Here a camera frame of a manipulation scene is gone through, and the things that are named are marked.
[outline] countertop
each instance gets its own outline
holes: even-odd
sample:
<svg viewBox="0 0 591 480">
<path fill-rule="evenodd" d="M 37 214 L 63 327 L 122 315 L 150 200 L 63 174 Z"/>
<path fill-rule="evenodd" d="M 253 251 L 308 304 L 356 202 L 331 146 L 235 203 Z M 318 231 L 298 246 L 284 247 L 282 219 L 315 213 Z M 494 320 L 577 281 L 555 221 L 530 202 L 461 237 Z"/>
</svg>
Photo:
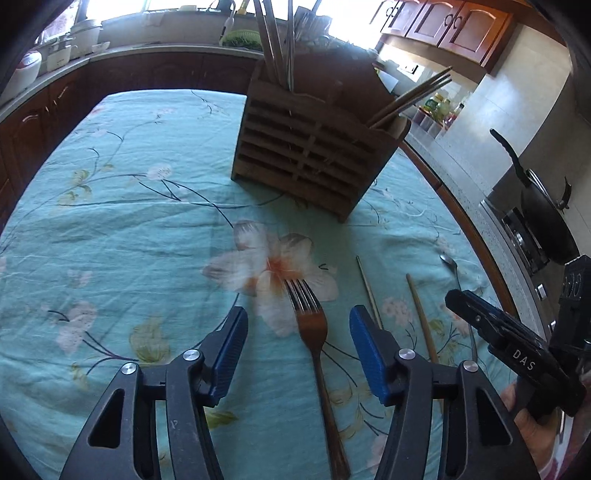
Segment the countertop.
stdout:
<svg viewBox="0 0 591 480">
<path fill-rule="evenodd" d="M 216 45 L 189 45 L 189 44 L 158 44 L 158 45 L 131 45 L 125 47 L 117 47 L 107 50 L 104 53 L 95 53 L 87 55 L 80 59 L 72 60 L 62 68 L 54 70 L 53 72 L 45 73 L 40 77 L 37 77 L 26 90 L 12 100 L 9 100 L 4 105 L 0 106 L 0 122 L 15 111 L 19 106 L 29 100 L 30 97 L 35 95 L 40 90 L 43 90 L 51 82 L 55 82 L 57 79 L 73 72 L 80 67 L 87 65 L 93 61 L 100 61 L 109 59 L 112 57 L 122 57 L 126 55 L 135 55 L 140 53 L 156 53 L 156 52 L 195 52 L 195 53 L 213 53 L 219 55 L 230 55 L 235 57 L 246 57 L 250 59 L 261 59 L 262 53 L 258 53 L 252 50 L 246 50 L 244 48 L 229 48 L 220 47 Z"/>
<path fill-rule="evenodd" d="M 406 140 L 439 176 L 480 233 L 505 279 L 523 324 L 544 338 L 540 307 L 531 292 L 533 286 L 523 275 L 502 233 L 483 207 L 484 193 L 436 139 L 417 124 L 412 124 Z"/>
</svg>

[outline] chopstick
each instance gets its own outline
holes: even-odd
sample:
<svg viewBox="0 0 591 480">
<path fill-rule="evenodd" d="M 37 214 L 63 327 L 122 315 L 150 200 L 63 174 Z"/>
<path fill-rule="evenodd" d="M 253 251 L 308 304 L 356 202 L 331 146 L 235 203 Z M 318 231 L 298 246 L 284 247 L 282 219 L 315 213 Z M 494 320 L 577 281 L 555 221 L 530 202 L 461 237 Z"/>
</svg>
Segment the chopstick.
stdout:
<svg viewBox="0 0 591 480">
<path fill-rule="evenodd" d="M 393 112 L 394 110 L 396 110 L 400 105 L 405 104 L 411 98 L 415 98 L 422 91 L 428 89 L 431 85 L 439 82 L 444 77 L 451 78 L 451 75 L 449 75 L 449 72 L 451 70 L 452 70 L 452 67 L 448 67 L 445 70 L 443 70 L 442 72 L 439 72 L 438 74 L 436 74 L 433 77 L 429 78 L 425 82 L 421 83 L 420 85 L 417 85 L 415 88 L 413 88 L 413 89 L 409 90 L 408 92 L 404 93 L 403 95 L 401 95 L 400 97 L 398 97 L 396 100 L 394 100 L 392 103 L 390 103 L 390 104 L 386 105 L 384 108 L 382 108 L 372 118 L 370 118 L 367 121 L 366 125 L 369 127 L 370 125 L 375 124 L 378 120 L 380 120 L 381 118 L 385 117 L 390 112 Z"/>
<path fill-rule="evenodd" d="M 393 112 L 389 113 L 388 115 L 386 115 L 382 119 L 380 119 L 377 122 L 375 122 L 370 128 L 378 128 L 378 127 L 381 127 L 383 124 L 386 124 L 392 118 L 398 116 L 401 112 L 404 112 L 408 107 L 410 107 L 411 105 L 413 105 L 415 102 L 417 102 L 421 98 L 424 98 L 424 97 L 426 97 L 428 95 L 431 95 L 433 92 L 438 91 L 439 89 L 445 87 L 445 85 L 447 85 L 448 83 L 451 83 L 451 82 L 452 82 L 452 79 L 451 78 L 448 78 L 448 79 L 446 79 L 446 80 L 444 80 L 444 81 L 442 81 L 440 83 L 436 83 L 435 85 L 431 85 L 419 97 L 409 99 L 406 103 L 403 103 L 402 105 L 400 105 L 399 107 L 397 107 L 396 110 L 394 110 Z"/>
<path fill-rule="evenodd" d="M 374 292 L 371 290 L 371 286 L 369 285 L 369 281 L 368 281 L 367 277 L 365 276 L 365 272 L 363 271 L 363 266 L 361 265 L 361 259 L 359 258 L 358 255 L 355 258 L 356 258 L 357 264 L 359 266 L 359 271 L 361 272 L 361 278 L 363 278 L 363 284 L 365 285 L 365 291 L 367 291 L 367 293 L 368 293 L 369 303 L 371 304 L 371 308 L 374 311 L 375 323 L 377 323 L 378 327 L 381 330 L 383 330 L 384 323 L 382 322 L 382 317 L 379 315 L 378 305 L 375 303 Z"/>
<path fill-rule="evenodd" d="M 294 92 L 294 56 L 296 50 L 296 34 L 294 32 L 294 2 L 287 0 L 287 87 Z"/>
<path fill-rule="evenodd" d="M 427 344 L 429 358 L 431 359 L 432 364 L 438 364 L 439 357 L 437 356 L 435 342 L 433 341 L 433 336 L 431 335 L 431 329 L 429 328 L 429 323 L 427 321 L 425 311 L 423 310 L 421 299 L 418 296 L 417 288 L 414 285 L 413 278 L 410 276 L 410 273 L 407 273 L 407 282 L 408 287 L 410 288 L 410 293 L 413 295 L 414 305 L 417 308 L 418 319 L 421 322 L 421 329 L 423 330 L 423 336 L 425 338 L 425 343 Z M 439 406 L 441 407 L 441 413 L 443 413 L 443 400 L 441 398 L 439 399 Z"/>
<path fill-rule="evenodd" d="M 256 22 L 259 27 L 259 34 L 261 35 L 262 54 L 265 57 L 265 65 L 267 66 L 267 75 L 271 83 L 277 83 L 277 74 L 275 73 L 275 60 L 273 58 L 273 50 L 269 40 L 269 32 L 265 23 L 265 17 L 262 13 L 260 0 L 254 0 Z"/>
<path fill-rule="evenodd" d="M 271 43 L 271 50 L 275 61 L 275 72 L 279 84 L 287 89 L 287 77 L 285 74 L 285 62 L 283 61 L 283 53 L 281 53 L 281 43 L 279 42 L 279 32 L 277 31 L 277 20 L 273 13 L 273 5 L 271 0 L 262 0 L 265 5 L 265 23 L 269 31 L 269 40 Z"/>
</svg>

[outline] wooden cabinet door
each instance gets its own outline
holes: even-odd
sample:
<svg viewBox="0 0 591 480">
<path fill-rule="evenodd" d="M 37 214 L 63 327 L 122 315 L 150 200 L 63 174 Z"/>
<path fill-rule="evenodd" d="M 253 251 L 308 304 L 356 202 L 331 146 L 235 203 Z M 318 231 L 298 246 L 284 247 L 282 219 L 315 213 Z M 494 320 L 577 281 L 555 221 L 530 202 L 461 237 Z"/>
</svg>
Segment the wooden cabinet door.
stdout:
<svg viewBox="0 0 591 480">
<path fill-rule="evenodd" d="M 142 88 L 195 88 L 201 75 L 200 53 L 148 53 L 142 55 Z"/>
<path fill-rule="evenodd" d="M 509 16 L 491 7 L 466 3 L 439 47 L 481 63 Z"/>
<path fill-rule="evenodd" d="M 439 45 L 463 4 L 460 0 L 427 0 L 407 38 Z"/>
<path fill-rule="evenodd" d="M 81 68 L 49 85 L 49 108 L 53 114 L 53 150 L 94 107 L 86 81 L 86 69 Z"/>
<path fill-rule="evenodd" d="M 256 60 L 233 55 L 206 55 L 197 88 L 246 95 Z"/>
<path fill-rule="evenodd" d="M 404 37 L 408 33 L 408 30 L 410 30 L 421 9 L 425 6 L 426 1 L 405 0 L 404 2 L 399 2 L 395 7 L 390 7 L 392 10 L 387 10 L 387 13 L 389 13 L 388 22 L 382 33 Z"/>
<path fill-rule="evenodd" d="M 17 196 L 52 152 L 49 94 L 45 88 L 0 124 L 4 165 Z"/>
<path fill-rule="evenodd" d="M 14 193 L 10 180 L 0 183 L 0 233 L 4 230 L 16 204 L 17 195 Z"/>
</svg>

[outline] metal fork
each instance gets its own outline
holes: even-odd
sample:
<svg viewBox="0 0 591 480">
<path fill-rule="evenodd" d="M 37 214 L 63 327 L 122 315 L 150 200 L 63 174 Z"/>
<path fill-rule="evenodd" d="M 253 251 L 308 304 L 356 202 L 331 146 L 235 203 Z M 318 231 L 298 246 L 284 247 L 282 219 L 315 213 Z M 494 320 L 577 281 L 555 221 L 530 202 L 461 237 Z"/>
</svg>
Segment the metal fork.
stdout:
<svg viewBox="0 0 591 480">
<path fill-rule="evenodd" d="M 320 352 L 329 330 L 326 316 L 320 302 L 305 280 L 284 280 L 284 282 L 295 311 L 300 337 L 312 355 L 316 387 L 318 388 L 320 407 L 322 408 L 331 478 L 332 480 L 346 480 L 351 476 L 351 470 L 345 455 L 345 449 L 340 441 L 339 429 L 336 426 L 335 416 L 330 406 L 329 393 L 326 390 L 320 363 Z"/>
</svg>

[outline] fork tines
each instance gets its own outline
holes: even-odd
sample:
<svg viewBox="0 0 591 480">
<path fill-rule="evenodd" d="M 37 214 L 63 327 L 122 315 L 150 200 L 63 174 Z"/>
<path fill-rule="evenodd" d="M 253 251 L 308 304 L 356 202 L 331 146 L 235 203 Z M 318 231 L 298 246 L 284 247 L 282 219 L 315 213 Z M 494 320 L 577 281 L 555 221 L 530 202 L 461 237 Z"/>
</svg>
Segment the fork tines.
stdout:
<svg viewBox="0 0 591 480">
<path fill-rule="evenodd" d="M 284 282 L 296 313 L 322 311 L 320 302 L 305 280 L 284 280 Z"/>
</svg>

